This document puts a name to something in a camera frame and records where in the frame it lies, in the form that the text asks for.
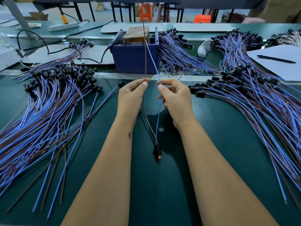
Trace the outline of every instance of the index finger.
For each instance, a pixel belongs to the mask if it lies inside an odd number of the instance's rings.
[[[183,88],[186,87],[183,83],[181,83],[180,81],[178,81],[177,79],[163,79],[161,80],[161,84],[162,85],[167,85],[167,86],[172,86],[174,88]]]
[[[134,80],[128,84],[126,84],[123,88],[124,89],[128,89],[130,91],[133,91],[134,89],[136,89],[138,87],[138,85],[140,85],[141,83],[145,82],[149,82],[151,79],[150,78],[141,78],[141,79],[137,79]]]

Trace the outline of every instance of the person's left hand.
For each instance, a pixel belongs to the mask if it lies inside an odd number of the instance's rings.
[[[119,90],[116,117],[126,120],[132,127],[136,124],[142,97],[150,80],[150,78],[134,80]]]

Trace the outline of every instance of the red plastic stool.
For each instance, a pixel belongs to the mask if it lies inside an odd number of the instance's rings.
[[[149,3],[141,3],[140,6],[140,22],[142,22],[144,19],[148,18],[148,21],[152,21],[151,16],[151,5]]]
[[[211,22],[211,15],[202,15],[198,14],[194,18],[194,23],[210,23]]]

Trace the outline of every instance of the forearm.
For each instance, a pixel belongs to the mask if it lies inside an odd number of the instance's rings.
[[[180,134],[204,226],[278,225],[196,120]]]
[[[116,117],[61,225],[128,225],[132,131],[126,119]]]

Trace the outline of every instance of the pen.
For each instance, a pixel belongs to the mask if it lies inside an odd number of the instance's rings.
[[[291,60],[279,59],[279,58],[265,56],[265,55],[257,55],[257,57],[261,58],[261,59],[271,59],[271,60],[275,60],[275,61],[279,61],[279,62],[284,62],[284,63],[296,63],[296,62],[291,61]]]

